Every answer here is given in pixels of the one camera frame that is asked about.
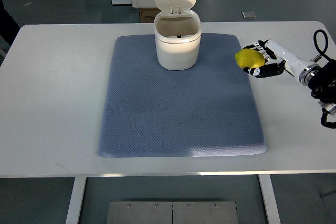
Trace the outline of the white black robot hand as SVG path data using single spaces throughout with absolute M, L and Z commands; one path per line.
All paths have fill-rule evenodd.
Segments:
M 260 52 L 265 59 L 265 64 L 261 67 L 243 69 L 256 78 L 277 76 L 284 71 L 298 78 L 305 67 L 313 64 L 311 61 L 301 60 L 288 48 L 274 40 L 259 40 L 244 48 Z

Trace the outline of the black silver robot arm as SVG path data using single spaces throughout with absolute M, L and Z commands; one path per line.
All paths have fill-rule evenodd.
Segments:
M 299 82 L 308 86 L 311 96 L 327 113 L 335 117 L 335 60 L 329 60 L 323 67 L 311 64 L 299 75 Z

